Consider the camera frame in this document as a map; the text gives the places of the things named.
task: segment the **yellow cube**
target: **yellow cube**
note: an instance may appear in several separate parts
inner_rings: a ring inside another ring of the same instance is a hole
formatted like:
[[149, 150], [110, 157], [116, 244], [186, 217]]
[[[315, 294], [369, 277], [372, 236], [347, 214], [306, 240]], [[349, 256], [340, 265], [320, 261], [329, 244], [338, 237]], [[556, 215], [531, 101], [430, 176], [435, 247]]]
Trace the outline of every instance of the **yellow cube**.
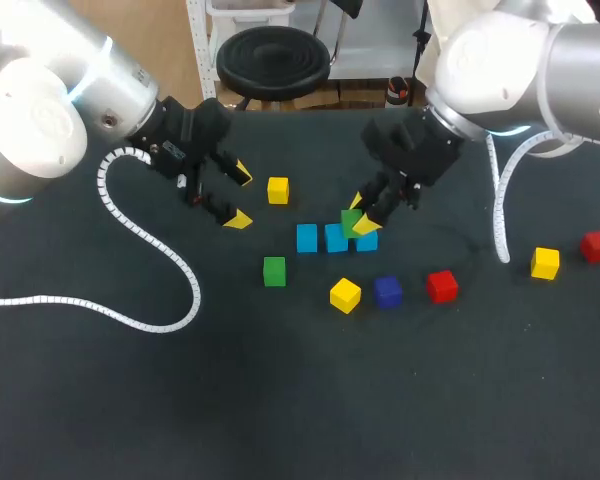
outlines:
[[289, 203], [289, 179], [286, 177], [271, 177], [267, 193], [271, 205], [287, 205]]
[[560, 270], [560, 252], [549, 248], [536, 248], [531, 260], [531, 276], [553, 280]]
[[331, 289], [331, 305], [344, 313], [351, 313], [360, 303], [362, 298], [362, 289], [346, 278], [340, 280], [335, 287]]

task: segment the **green cube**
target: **green cube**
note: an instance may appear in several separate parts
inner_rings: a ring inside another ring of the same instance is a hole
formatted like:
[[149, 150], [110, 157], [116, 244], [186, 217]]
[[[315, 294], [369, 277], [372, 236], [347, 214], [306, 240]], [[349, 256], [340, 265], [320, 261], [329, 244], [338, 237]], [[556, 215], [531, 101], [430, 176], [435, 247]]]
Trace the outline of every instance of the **green cube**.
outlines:
[[287, 261], [284, 257], [265, 257], [262, 274], [265, 287], [286, 287]]
[[353, 227], [362, 218], [362, 210], [343, 210], [342, 211], [342, 233], [344, 238], [360, 238], [362, 235], [358, 235], [353, 231]]

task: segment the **robotic arm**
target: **robotic arm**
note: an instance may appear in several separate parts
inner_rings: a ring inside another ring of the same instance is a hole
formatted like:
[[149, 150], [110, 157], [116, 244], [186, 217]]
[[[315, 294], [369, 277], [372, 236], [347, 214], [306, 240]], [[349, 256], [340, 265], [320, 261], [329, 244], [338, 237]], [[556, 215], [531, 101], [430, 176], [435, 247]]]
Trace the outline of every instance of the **robotic arm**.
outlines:
[[417, 208], [422, 187], [446, 172], [462, 143], [490, 131], [544, 125], [554, 140], [534, 154], [545, 157], [600, 144], [600, 24], [586, 1], [493, 3], [444, 43], [429, 107], [389, 133], [374, 123], [363, 133], [382, 172], [351, 205], [365, 213], [357, 233], [382, 228], [400, 201]]
[[66, 0], [0, 0], [0, 215], [71, 171], [87, 132], [147, 150], [151, 167], [219, 223], [249, 217], [202, 188], [208, 160], [239, 185], [251, 176], [218, 150], [230, 113], [209, 100], [189, 111], [157, 99], [155, 80]]

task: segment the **cube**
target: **cube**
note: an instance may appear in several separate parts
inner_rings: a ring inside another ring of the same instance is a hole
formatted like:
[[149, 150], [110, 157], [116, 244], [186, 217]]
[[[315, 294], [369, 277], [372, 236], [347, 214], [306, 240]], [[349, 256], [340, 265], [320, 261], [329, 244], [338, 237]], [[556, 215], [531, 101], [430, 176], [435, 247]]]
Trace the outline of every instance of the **cube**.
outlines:
[[531, 276], [554, 280], [560, 270], [560, 252], [550, 248], [536, 248], [531, 260]]
[[271, 205], [287, 205], [289, 203], [289, 179], [286, 177], [269, 178], [267, 195]]
[[349, 240], [344, 238], [342, 224], [334, 223], [324, 227], [324, 236], [327, 242], [327, 252], [342, 253], [349, 251]]
[[344, 238], [360, 238], [356, 232], [353, 231], [353, 227], [362, 218], [362, 210], [343, 210], [342, 211], [342, 232]]
[[427, 291], [436, 304], [453, 302], [458, 296], [458, 289], [458, 282], [449, 270], [432, 273], [427, 280]]
[[402, 303], [402, 287], [396, 277], [377, 278], [374, 294], [380, 308], [395, 308]]
[[362, 298], [362, 289], [355, 283], [346, 278], [340, 280], [332, 289], [329, 295], [331, 305], [338, 310], [349, 314], [360, 303]]
[[287, 286], [287, 261], [284, 257], [265, 257], [262, 268], [265, 287]]
[[600, 232], [587, 233], [580, 244], [580, 251], [589, 263], [600, 263]]
[[375, 252], [378, 250], [378, 232], [373, 231], [364, 237], [356, 238], [356, 250], [358, 252]]
[[318, 225], [298, 225], [296, 231], [298, 253], [318, 253]]

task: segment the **black mat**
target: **black mat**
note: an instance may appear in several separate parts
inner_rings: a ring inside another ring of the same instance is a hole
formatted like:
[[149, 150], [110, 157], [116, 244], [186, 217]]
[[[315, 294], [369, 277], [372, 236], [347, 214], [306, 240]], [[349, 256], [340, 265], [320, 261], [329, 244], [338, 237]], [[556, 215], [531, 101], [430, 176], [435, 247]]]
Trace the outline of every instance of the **black mat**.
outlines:
[[[229, 143], [256, 180], [216, 185], [255, 219], [245, 232], [131, 159], [112, 167], [120, 208], [200, 277], [200, 316], [153, 336], [68, 306], [0, 310], [0, 480], [600, 479], [600, 266], [577, 252], [600, 229], [600, 148], [523, 161], [508, 267], [483, 145], [420, 211], [399, 211], [379, 253], [294, 253], [295, 225], [337, 221], [375, 171], [358, 137], [369, 117], [403, 114], [239, 117]], [[499, 142], [503, 156], [518, 141]], [[0, 296], [81, 296], [171, 323], [188, 286], [102, 207], [98, 156], [0, 224]], [[287, 208], [266, 202], [278, 175]], [[562, 251], [553, 283], [529, 278], [537, 245]], [[261, 286], [266, 255], [287, 256], [289, 288]], [[446, 268], [461, 297], [432, 306], [426, 275]], [[371, 288], [387, 274], [406, 301], [382, 312]], [[364, 289], [350, 316], [328, 301], [343, 276]]]

